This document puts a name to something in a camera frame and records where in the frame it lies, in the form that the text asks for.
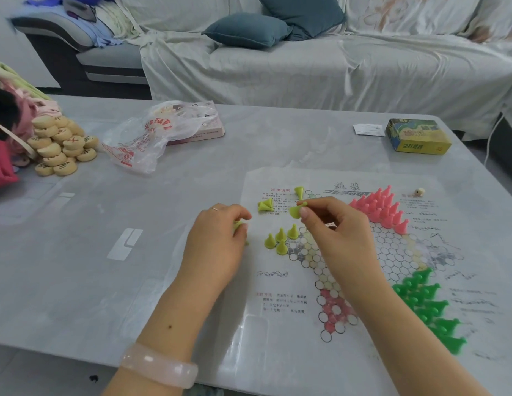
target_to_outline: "table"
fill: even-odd
[[[99,135],[154,104],[56,100]],[[487,246],[485,258],[504,281],[512,280],[512,197],[453,133],[446,155],[429,156],[395,152],[386,138],[353,132],[355,123],[385,127],[394,114],[218,110],[223,138],[170,146],[150,177],[124,171],[101,154],[66,179],[51,177],[34,188],[32,171],[23,172],[20,183],[0,191],[0,344],[117,365],[175,274],[170,256],[188,222],[218,201],[239,202],[246,172],[263,166],[436,176],[474,229],[474,240]],[[429,115],[395,115],[435,119],[446,128]],[[4,220],[13,197],[24,200],[17,205],[23,213]],[[122,235],[129,255],[108,259]],[[210,336],[205,331],[196,348],[199,381],[226,386],[214,382],[218,368],[207,364]]]

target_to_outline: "stack of chess pieces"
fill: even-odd
[[[399,235],[405,235],[410,221],[402,221],[404,211],[398,211],[399,203],[392,204],[394,194],[390,193],[391,190],[391,186],[385,190],[379,188],[368,197],[363,195],[359,200],[353,199],[349,205],[365,213],[371,222],[380,223],[386,229],[393,229]]]
[[[77,161],[85,163],[97,156],[97,137],[85,136],[76,122],[64,116],[43,115],[33,119],[32,125],[35,136],[27,143],[43,159],[35,168],[40,176],[70,175],[78,169]]]

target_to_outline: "game board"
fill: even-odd
[[[481,250],[465,246],[470,228],[441,185],[426,176],[291,168],[246,175],[241,204],[253,214],[250,245],[225,291],[214,353],[223,380],[262,394],[396,394],[315,240],[288,213],[298,200],[297,186],[305,188],[307,198],[334,196],[349,203],[388,185],[410,224],[408,233],[399,235],[371,223],[385,278],[401,284],[417,270],[431,268],[428,285],[441,286],[434,300],[449,304],[441,319],[459,319],[450,335],[466,341],[457,358],[484,385],[503,379],[491,391],[512,394],[512,289]],[[414,197],[420,187],[425,195]],[[257,203],[270,197],[274,211],[258,213]],[[293,223],[300,237],[287,239],[286,255],[264,246],[270,232]]]

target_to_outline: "forearm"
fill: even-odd
[[[217,298],[204,287],[191,291],[183,278],[177,278],[161,296],[157,307],[137,339],[137,343],[168,358],[189,362],[201,326]],[[182,389],[165,386],[119,368],[104,396],[178,396]]]
[[[368,289],[352,306],[401,396],[489,395],[385,280]]]

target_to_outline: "hand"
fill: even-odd
[[[239,204],[215,204],[197,216],[188,233],[183,262],[177,277],[191,281],[199,289],[210,290],[215,297],[238,271],[247,238],[247,224],[232,232],[234,221],[251,219],[251,213]]]
[[[367,291],[371,281],[386,283],[377,260],[368,217],[334,198],[307,199],[300,209],[305,227],[317,242],[326,265],[346,298],[354,299]],[[334,223],[335,230],[325,224]]]

